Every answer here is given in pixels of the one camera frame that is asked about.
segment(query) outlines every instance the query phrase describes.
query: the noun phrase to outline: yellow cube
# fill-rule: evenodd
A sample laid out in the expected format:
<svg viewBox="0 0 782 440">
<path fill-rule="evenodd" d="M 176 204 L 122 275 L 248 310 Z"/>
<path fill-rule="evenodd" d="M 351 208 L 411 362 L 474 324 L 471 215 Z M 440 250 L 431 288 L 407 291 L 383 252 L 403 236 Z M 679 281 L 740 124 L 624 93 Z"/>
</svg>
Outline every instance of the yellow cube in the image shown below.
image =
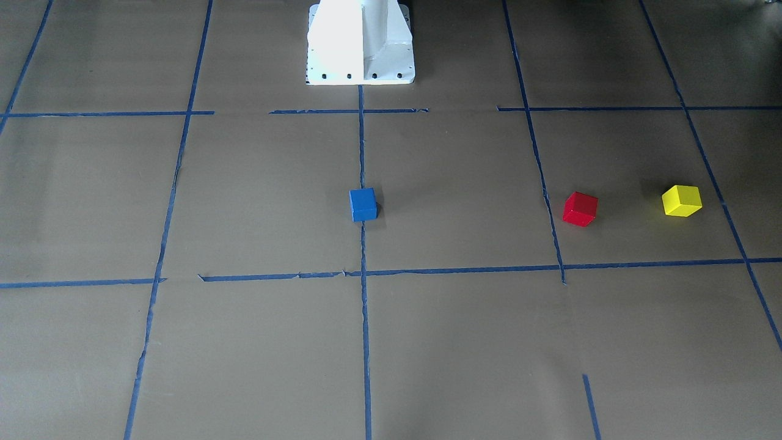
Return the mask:
<svg viewBox="0 0 782 440">
<path fill-rule="evenodd" d="M 662 195 L 666 215 L 689 217 L 703 207 L 697 186 L 674 185 Z"/>
</svg>

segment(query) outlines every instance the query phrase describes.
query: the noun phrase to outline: blue cube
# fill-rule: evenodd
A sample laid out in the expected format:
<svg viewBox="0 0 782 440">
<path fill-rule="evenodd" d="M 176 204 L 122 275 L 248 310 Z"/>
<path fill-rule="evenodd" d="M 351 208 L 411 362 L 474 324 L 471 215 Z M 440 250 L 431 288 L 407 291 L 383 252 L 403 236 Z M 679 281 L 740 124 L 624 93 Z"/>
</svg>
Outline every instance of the blue cube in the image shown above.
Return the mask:
<svg viewBox="0 0 782 440">
<path fill-rule="evenodd" d="M 375 202 L 375 189 L 351 189 L 350 213 L 354 222 L 373 220 L 378 217 L 378 204 Z"/>
</svg>

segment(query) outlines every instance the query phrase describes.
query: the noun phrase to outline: block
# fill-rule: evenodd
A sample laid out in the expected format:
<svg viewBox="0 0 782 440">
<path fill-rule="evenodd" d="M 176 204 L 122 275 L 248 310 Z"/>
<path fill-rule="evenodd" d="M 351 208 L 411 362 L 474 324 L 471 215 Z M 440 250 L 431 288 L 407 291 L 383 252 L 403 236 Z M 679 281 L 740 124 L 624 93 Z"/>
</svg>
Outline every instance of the block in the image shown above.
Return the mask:
<svg viewBox="0 0 782 440">
<path fill-rule="evenodd" d="M 589 225 L 597 217 L 597 197 L 575 192 L 565 202 L 562 220 L 573 225 Z"/>
<path fill-rule="evenodd" d="M 689 217 L 703 207 L 697 186 L 674 185 L 662 194 L 665 215 Z"/>
<path fill-rule="evenodd" d="M 378 204 L 375 202 L 375 189 L 351 189 L 350 213 L 354 222 L 373 220 L 378 217 Z"/>
</svg>

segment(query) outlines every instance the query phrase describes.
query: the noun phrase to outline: red cube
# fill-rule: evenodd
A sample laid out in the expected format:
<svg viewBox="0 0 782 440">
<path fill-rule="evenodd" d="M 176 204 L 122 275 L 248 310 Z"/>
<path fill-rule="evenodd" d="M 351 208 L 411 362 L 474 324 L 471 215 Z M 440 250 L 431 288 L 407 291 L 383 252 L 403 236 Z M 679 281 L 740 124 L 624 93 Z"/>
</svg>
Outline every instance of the red cube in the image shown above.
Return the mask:
<svg viewBox="0 0 782 440">
<path fill-rule="evenodd" d="M 597 217 L 597 197 L 582 193 L 573 193 L 565 202 L 562 220 L 573 225 L 589 225 Z"/>
</svg>

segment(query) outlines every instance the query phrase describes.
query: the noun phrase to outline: gray floor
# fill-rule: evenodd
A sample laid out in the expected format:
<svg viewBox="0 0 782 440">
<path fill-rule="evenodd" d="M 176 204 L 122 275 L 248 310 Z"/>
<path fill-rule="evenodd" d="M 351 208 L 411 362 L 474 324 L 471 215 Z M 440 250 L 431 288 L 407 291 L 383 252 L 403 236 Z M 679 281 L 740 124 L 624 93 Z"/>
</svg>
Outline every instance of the gray floor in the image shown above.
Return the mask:
<svg viewBox="0 0 782 440">
<path fill-rule="evenodd" d="M 0 438 L 782 438 L 782 4 L 312 2 L 0 2 Z"/>
</svg>

